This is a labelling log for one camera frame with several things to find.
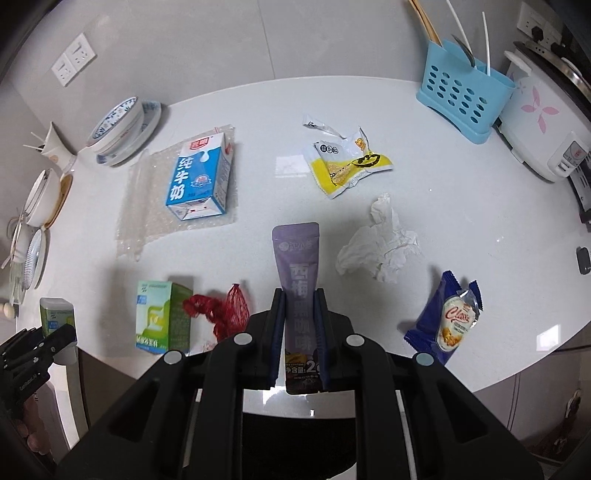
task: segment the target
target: rice cooker handle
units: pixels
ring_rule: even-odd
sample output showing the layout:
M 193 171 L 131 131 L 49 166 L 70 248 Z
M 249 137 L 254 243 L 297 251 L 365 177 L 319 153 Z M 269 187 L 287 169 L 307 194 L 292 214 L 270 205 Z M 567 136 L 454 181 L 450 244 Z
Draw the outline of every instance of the rice cooker handle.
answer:
M 531 75 L 531 67 L 525 61 L 523 61 L 523 59 L 515 55 L 512 51 L 505 50 L 505 57 L 507 57 L 517 67 L 523 70 L 528 77 Z

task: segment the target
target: white countertop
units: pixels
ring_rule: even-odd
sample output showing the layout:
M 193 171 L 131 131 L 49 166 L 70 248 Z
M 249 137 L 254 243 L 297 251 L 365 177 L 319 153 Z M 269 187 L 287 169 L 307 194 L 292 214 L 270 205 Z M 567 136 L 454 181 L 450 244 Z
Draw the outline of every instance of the white countertop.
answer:
M 79 346 L 140 377 L 158 357 L 135 347 L 139 280 L 185 278 L 203 294 L 225 293 L 240 282 L 251 313 L 266 310 L 280 285 L 271 230 L 318 222 L 318 286 L 329 309 L 349 316 L 358 333 L 411 356 L 404 332 L 441 272 L 450 269 L 460 282 L 478 280 L 484 305 L 478 325 L 447 364 L 451 372 L 477 391 L 530 366 L 549 353 L 540 340 L 556 348 L 590 320 L 591 275 L 579 274 L 575 250 L 591 234 L 579 221 L 568 182 L 541 180 L 496 133 L 483 145 L 470 143 L 415 99 L 417 89 L 417 83 L 399 80 L 315 77 L 246 85 L 171 105 L 147 145 L 151 151 L 215 126 L 236 127 L 238 220 L 161 238 L 144 248 L 139 262 L 116 258 L 114 240 L 134 161 L 109 168 L 80 158 L 70 196 L 50 231 L 43 278 L 27 293 L 19 327 L 39 324 L 40 297 L 63 297 L 76 309 Z M 345 135 L 360 125 L 394 171 L 373 174 L 334 200 L 311 174 L 276 177 L 277 157 L 297 155 L 326 138 L 301 126 L 304 113 Z M 397 284 L 379 283 L 364 271 L 341 277 L 337 253 L 359 227 L 370 225 L 370 205 L 385 192 L 402 226 L 418 233 L 422 254 L 409 257 Z M 283 376 L 278 385 L 284 385 Z M 322 418 L 355 415 L 352 393 L 293 397 L 280 386 L 247 391 L 244 409 L 291 417 L 310 417 L 312 410 Z

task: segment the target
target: rice cooker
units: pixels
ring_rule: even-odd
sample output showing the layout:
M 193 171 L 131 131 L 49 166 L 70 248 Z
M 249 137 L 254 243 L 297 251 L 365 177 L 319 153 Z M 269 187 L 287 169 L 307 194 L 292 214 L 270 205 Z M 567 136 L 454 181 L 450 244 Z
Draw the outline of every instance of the rice cooker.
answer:
M 499 131 L 520 162 L 549 181 L 591 158 L 591 86 L 574 65 L 539 44 L 515 42 L 507 76 L 516 88 Z

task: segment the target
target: purple stick packet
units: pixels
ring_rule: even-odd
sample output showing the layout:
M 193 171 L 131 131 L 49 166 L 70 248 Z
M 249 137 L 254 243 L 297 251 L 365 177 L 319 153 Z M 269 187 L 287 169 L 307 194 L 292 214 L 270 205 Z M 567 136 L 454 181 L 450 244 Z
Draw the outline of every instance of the purple stick packet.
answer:
M 289 394 L 322 390 L 314 330 L 314 290 L 318 278 L 318 223 L 273 229 L 273 250 L 285 291 L 285 389 Z
M 404 339 L 417 352 L 430 353 L 445 365 L 478 321 L 481 310 L 482 298 L 476 281 L 462 288 L 453 273 L 445 271 L 435 295 Z

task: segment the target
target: blue snack wrapper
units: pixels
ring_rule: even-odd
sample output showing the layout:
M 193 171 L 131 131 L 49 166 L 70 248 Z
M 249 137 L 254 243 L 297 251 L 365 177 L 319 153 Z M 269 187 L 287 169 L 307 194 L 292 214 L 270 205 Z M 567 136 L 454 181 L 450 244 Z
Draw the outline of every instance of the blue snack wrapper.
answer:
M 463 336 L 476 324 L 480 310 L 482 298 L 476 281 L 464 289 L 448 270 L 441 275 L 435 295 L 404 339 L 417 352 L 430 353 L 445 365 Z

